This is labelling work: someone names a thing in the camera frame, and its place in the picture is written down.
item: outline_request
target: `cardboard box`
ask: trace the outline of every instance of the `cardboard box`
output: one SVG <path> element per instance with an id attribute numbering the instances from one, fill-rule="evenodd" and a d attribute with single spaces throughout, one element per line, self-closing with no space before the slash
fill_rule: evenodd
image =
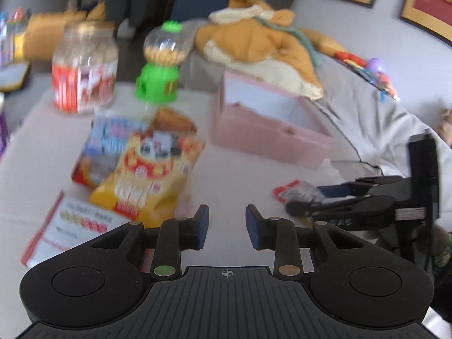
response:
<path id="1" fill-rule="evenodd" d="M 213 143 L 317 169 L 332 137 L 309 100 L 246 76 L 225 72 Z"/>

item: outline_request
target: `white tablecloth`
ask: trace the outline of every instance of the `white tablecloth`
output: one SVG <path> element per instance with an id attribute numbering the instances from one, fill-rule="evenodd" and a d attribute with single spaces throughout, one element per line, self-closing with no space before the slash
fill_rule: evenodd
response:
<path id="1" fill-rule="evenodd" d="M 111 107 L 141 117 L 155 108 L 137 101 L 134 85 L 118 84 Z M 300 178 L 315 185 L 343 179 L 328 162 L 317 171 L 217 147 L 208 143 L 215 95 L 181 90 L 173 107 L 183 110 L 207 141 L 189 177 L 194 206 L 207 204 L 210 225 L 201 251 L 182 253 L 187 265 L 273 266 L 272 251 L 253 250 L 245 226 L 245 207 L 255 204 L 264 216 L 284 215 L 271 190 Z M 72 168 L 90 132 L 92 116 L 66 115 L 51 102 L 51 93 L 26 118 L 0 163 L 0 337 L 10 339 L 30 324 L 19 298 L 26 268 L 20 256 L 53 205 L 60 190 L 86 200 L 90 191 L 71 181 Z"/>

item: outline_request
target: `purple balloon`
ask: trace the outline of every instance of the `purple balloon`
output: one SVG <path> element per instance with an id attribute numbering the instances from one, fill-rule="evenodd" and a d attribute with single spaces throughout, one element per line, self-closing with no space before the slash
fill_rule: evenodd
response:
<path id="1" fill-rule="evenodd" d="M 376 75 L 377 73 L 386 72 L 383 62 L 379 58 L 372 58 L 368 61 L 367 70 Z"/>

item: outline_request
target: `green base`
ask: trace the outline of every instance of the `green base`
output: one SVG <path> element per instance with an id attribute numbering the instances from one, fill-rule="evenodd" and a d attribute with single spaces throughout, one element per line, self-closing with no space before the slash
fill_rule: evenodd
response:
<path id="1" fill-rule="evenodd" d="M 136 79 L 136 96 L 142 101 L 161 104 L 173 102 L 177 98 L 177 67 L 146 64 Z"/>

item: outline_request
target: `green candy dispenser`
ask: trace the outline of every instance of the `green candy dispenser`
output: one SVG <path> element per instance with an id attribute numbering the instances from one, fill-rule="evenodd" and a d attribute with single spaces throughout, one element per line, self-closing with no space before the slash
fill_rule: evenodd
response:
<path id="1" fill-rule="evenodd" d="M 136 79 L 138 99 L 154 104 L 175 101 L 178 66 L 189 51 L 188 36 L 178 22 L 166 21 L 153 29 L 144 41 L 143 52 L 148 63 Z"/>

